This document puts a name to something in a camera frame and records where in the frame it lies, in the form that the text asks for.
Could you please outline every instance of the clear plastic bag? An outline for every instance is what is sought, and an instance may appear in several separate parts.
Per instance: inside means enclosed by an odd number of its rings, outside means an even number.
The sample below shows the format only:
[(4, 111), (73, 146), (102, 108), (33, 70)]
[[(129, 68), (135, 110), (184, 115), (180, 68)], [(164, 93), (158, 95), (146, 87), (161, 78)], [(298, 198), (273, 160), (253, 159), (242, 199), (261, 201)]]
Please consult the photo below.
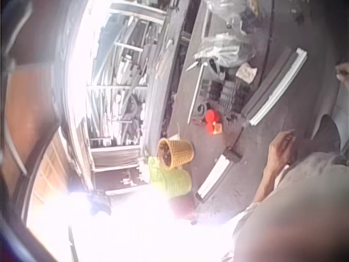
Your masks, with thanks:
[(231, 68), (241, 66), (255, 55), (255, 51), (248, 37), (217, 34), (205, 37), (200, 44), (195, 59), (213, 58), (222, 67)]
[(207, 8), (217, 14), (228, 24), (232, 24), (233, 20), (240, 17), (248, 6), (246, 0), (205, 0)]

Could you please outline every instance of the tiled floor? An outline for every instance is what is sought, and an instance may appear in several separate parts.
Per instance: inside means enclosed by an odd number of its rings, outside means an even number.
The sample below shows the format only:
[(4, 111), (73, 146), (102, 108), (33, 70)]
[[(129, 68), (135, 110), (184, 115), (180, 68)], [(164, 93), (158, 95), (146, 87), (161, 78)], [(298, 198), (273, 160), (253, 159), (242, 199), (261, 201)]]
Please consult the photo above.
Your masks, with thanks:
[(341, 148), (343, 148), (349, 138), (349, 90), (347, 88), (339, 89), (332, 118), (338, 127)]

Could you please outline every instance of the yellow-green container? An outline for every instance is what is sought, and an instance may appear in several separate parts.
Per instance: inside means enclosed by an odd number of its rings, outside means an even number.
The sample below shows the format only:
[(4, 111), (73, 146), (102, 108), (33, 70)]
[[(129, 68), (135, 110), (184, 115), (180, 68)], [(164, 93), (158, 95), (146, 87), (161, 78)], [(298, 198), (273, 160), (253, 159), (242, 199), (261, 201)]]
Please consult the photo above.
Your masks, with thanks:
[(166, 194), (168, 198), (186, 195), (191, 190), (191, 178), (183, 169), (166, 170), (159, 166), (159, 161), (150, 157), (148, 160), (151, 185)]
[[(171, 163), (166, 164), (160, 147), (166, 144), (170, 149)], [(184, 165), (194, 158), (194, 149), (191, 142), (187, 140), (169, 140), (162, 138), (158, 144), (158, 156), (165, 169), (171, 170), (177, 166)]]

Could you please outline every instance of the human hand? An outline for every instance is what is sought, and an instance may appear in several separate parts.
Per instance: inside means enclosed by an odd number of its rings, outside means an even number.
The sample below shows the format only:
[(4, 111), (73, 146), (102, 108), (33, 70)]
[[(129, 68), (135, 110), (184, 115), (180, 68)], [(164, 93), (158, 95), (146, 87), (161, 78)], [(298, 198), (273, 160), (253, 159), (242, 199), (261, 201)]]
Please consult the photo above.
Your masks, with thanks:
[(349, 89), (349, 62), (336, 66), (337, 79)]
[(280, 132), (269, 145), (267, 172), (277, 176), (294, 157), (294, 130)]

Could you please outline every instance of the woven plastic basket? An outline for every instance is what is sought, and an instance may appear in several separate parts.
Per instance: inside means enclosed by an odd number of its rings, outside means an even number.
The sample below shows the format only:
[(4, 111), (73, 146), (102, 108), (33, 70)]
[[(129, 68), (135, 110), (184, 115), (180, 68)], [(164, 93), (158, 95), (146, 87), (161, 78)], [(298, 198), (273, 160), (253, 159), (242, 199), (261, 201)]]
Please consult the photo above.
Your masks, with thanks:
[[(170, 149), (171, 164), (164, 161), (164, 152), (161, 147), (167, 145)], [(192, 144), (187, 140), (169, 140), (162, 138), (158, 144), (158, 156), (163, 168), (171, 170), (177, 166), (186, 164), (194, 158), (194, 149)]]

